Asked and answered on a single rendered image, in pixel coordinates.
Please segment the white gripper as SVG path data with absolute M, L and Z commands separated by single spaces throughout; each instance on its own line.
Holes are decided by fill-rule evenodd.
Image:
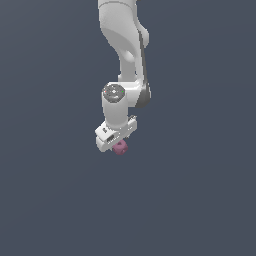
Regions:
M 135 115 L 128 118 L 128 123 L 120 129 L 110 128 L 103 122 L 96 130 L 96 145 L 101 152 L 111 150 L 112 147 L 124 138 L 128 138 L 137 129 Z

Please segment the small pink cube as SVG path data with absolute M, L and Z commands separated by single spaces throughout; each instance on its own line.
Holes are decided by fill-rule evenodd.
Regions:
M 120 140 L 113 146 L 113 151 L 117 155 L 123 155 L 128 150 L 128 146 L 124 140 Z

